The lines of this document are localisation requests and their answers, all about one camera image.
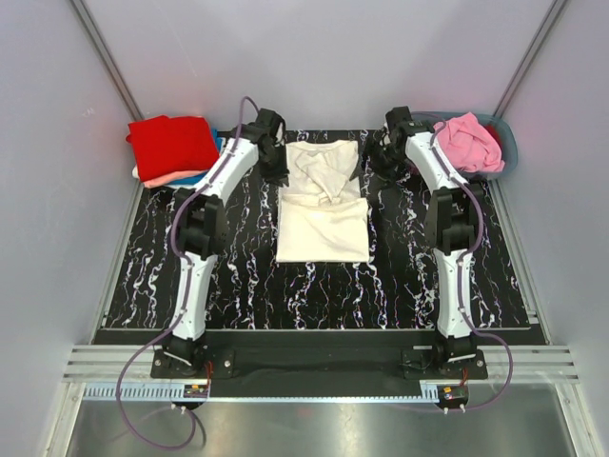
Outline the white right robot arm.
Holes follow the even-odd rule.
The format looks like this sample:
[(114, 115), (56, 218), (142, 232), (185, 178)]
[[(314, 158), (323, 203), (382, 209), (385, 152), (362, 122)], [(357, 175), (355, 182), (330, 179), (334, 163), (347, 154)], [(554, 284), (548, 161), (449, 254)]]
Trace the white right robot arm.
[(453, 377), (475, 361), (470, 275), (474, 250), (483, 232), (481, 208), (474, 188), (451, 165), (435, 135), (413, 135), (383, 128), (366, 141), (369, 166), (384, 179), (411, 163), (430, 191), (424, 237), (438, 268), (440, 304), (431, 366)]

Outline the cream white t shirt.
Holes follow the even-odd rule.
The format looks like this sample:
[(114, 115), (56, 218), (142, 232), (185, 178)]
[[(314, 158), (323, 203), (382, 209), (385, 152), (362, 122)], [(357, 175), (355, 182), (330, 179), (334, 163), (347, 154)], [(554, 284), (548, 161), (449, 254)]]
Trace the cream white t shirt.
[(362, 263), (369, 258), (368, 204), (358, 143), (286, 145), (288, 185), (278, 190), (279, 263)]

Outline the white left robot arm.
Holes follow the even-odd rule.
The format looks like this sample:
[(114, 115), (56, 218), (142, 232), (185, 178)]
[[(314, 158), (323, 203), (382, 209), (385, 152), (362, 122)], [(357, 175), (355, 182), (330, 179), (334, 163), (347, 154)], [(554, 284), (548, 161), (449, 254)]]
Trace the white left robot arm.
[(229, 139), (202, 181), (176, 194), (170, 242), (179, 258), (180, 280), (162, 350), (186, 377), (198, 375), (206, 363), (206, 301), (211, 273), (226, 247), (226, 201), (254, 166), (260, 168), (268, 182), (280, 187), (288, 183), (285, 139), (281, 133)]

